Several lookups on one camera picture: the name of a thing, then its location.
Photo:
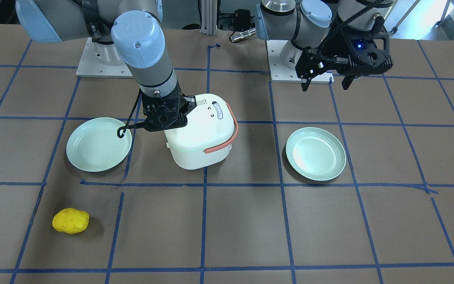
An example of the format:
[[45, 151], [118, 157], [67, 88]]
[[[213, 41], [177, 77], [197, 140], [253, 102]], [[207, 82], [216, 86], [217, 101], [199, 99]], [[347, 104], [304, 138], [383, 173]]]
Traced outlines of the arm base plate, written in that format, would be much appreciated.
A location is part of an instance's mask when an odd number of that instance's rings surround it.
[[115, 45], [96, 43], [87, 38], [81, 59], [78, 63], [77, 77], [84, 78], [132, 78], [126, 63], [121, 59]]
[[272, 82], [301, 83], [295, 71], [301, 50], [288, 40], [267, 40], [266, 49]]

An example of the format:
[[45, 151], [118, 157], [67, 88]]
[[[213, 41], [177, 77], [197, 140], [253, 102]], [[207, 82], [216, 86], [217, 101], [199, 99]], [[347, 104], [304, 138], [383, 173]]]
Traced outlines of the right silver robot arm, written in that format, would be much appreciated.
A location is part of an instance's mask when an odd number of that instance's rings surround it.
[[131, 125], [165, 131], [187, 125], [196, 106], [180, 88], [166, 48], [156, 0], [18, 0], [20, 24], [39, 43], [107, 39], [138, 83], [146, 120]]

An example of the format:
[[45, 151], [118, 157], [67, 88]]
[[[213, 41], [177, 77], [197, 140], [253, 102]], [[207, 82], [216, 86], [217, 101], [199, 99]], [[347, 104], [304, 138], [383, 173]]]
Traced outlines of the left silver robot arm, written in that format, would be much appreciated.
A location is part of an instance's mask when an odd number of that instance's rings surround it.
[[262, 0], [255, 27], [263, 40], [285, 40], [283, 59], [301, 89], [330, 70], [347, 90], [360, 76], [382, 75], [393, 67], [384, 26], [395, 0], [341, 0], [332, 11], [322, 0]]

